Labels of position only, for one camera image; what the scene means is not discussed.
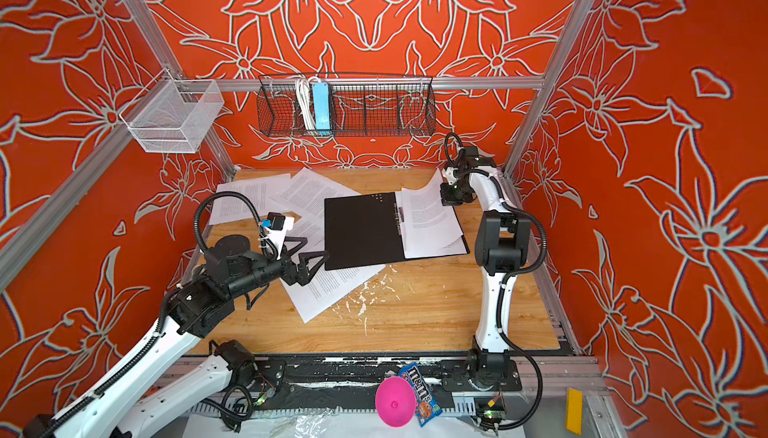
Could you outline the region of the blue folder black inside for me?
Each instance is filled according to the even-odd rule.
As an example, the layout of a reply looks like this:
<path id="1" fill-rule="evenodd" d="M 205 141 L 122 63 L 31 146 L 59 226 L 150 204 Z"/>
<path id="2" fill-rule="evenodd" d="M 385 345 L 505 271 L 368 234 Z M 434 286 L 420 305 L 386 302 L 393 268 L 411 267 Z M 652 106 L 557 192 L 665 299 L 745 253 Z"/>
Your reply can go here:
<path id="1" fill-rule="evenodd" d="M 419 260 L 404 256 L 395 204 L 394 192 L 326 198 L 325 269 Z"/>

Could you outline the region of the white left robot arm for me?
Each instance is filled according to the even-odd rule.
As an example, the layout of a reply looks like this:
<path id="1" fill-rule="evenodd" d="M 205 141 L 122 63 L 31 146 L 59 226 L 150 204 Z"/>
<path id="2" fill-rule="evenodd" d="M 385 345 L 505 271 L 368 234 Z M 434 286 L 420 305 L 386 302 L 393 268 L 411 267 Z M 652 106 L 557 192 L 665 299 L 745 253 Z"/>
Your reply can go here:
<path id="1" fill-rule="evenodd" d="M 200 217 L 222 198 L 243 202 L 258 233 L 257 251 L 244 235 L 231 234 L 208 246 Z M 222 391 L 239 391 L 246 410 L 237 413 L 223 404 L 216 409 L 226 423 L 238 426 L 254 412 L 248 389 L 257 368 L 253 355 L 239 342 L 221 344 L 195 370 L 156 393 L 152 385 L 182 355 L 202 341 L 245 297 L 252 306 L 270 283 L 311 282 L 328 255 L 304 251 L 307 239 L 291 235 L 293 220 L 280 213 L 261 216 L 253 203 L 236 191 L 215 192 L 195 210 L 193 233 L 205 261 L 190 280 L 167 293 L 159 314 L 140 341 L 84 395 L 54 415 L 38 415 L 23 429 L 25 437 L 150 437 L 194 404 Z"/>

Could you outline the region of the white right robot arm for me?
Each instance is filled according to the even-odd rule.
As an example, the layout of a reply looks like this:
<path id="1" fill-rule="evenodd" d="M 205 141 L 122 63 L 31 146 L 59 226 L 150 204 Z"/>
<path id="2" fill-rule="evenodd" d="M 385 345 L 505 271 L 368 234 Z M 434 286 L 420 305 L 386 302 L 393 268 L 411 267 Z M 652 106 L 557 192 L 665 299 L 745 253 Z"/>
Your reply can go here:
<path id="1" fill-rule="evenodd" d="M 546 260 L 546 248 L 533 261 L 528 253 L 532 230 L 544 232 L 544 228 L 537 218 L 511 203 L 495 162 L 481 155 L 477 147 L 464 144 L 457 133 L 450 132 L 443 140 L 443 150 L 441 203 L 478 202 L 482 211 L 474 245 L 475 262 L 483 274 L 481 318 L 465 370 L 454 382 L 477 391 L 510 389 L 517 379 L 513 355 L 525 354 L 509 337 L 512 294 L 517 278 Z"/>

